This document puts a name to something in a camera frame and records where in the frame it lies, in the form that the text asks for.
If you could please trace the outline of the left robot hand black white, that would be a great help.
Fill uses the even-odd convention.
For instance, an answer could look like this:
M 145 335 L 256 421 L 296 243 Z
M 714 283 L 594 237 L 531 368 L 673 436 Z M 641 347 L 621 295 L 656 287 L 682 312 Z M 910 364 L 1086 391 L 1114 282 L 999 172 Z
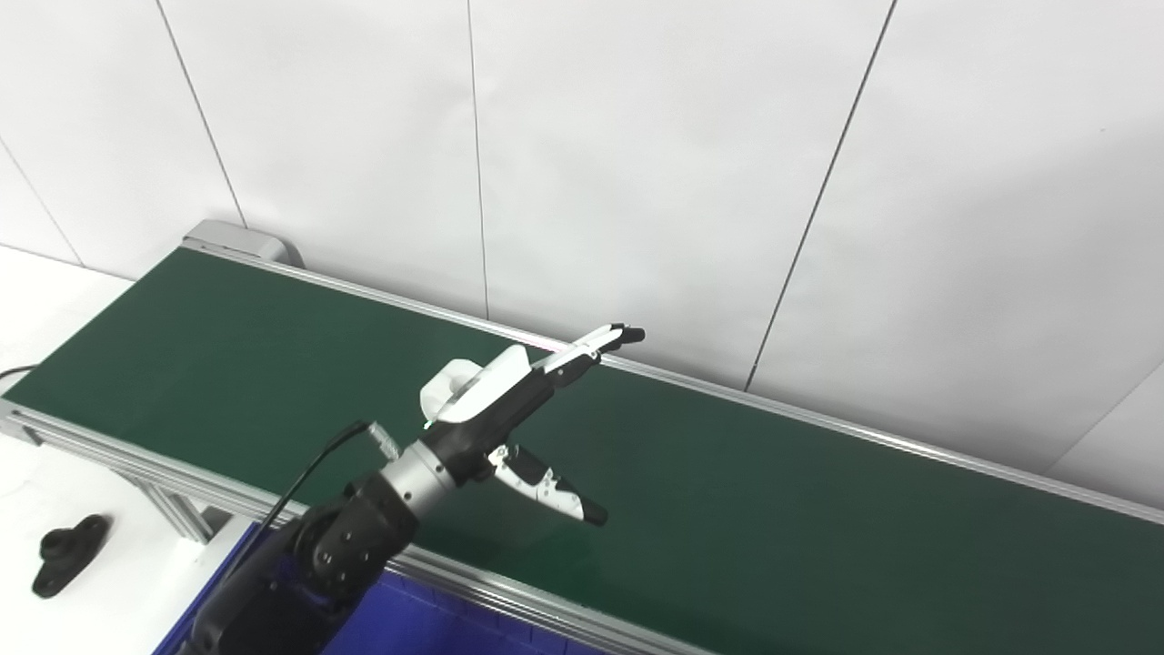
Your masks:
M 504 349 L 426 414 L 420 440 L 433 457 L 434 474 L 455 487 L 496 477 L 549 510 L 585 524 L 606 525 L 606 510 L 579 493 L 526 448 L 508 444 L 508 440 L 559 389 L 599 364 L 604 354 L 639 343 L 645 336 L 643 327 L 606 323 L 537 362 L 528 359 L 521 346 Z

